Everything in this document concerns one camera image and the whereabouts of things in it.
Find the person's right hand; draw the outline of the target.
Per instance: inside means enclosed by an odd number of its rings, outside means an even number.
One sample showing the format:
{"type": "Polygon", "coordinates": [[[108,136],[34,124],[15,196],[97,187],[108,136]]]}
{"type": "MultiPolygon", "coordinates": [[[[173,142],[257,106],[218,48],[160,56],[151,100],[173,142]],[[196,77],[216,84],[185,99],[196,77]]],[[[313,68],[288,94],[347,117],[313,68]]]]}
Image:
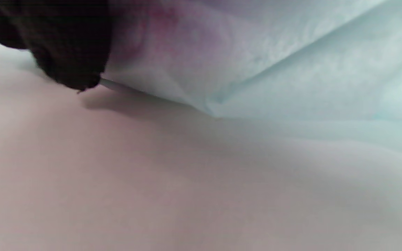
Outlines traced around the person's right hand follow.
{"type": "Polygon", "coordinates": [[[28,50],[43,73],[73,90],[99,84],[112,34],[107,0],[0,0],[0,44],[28,50]]]}

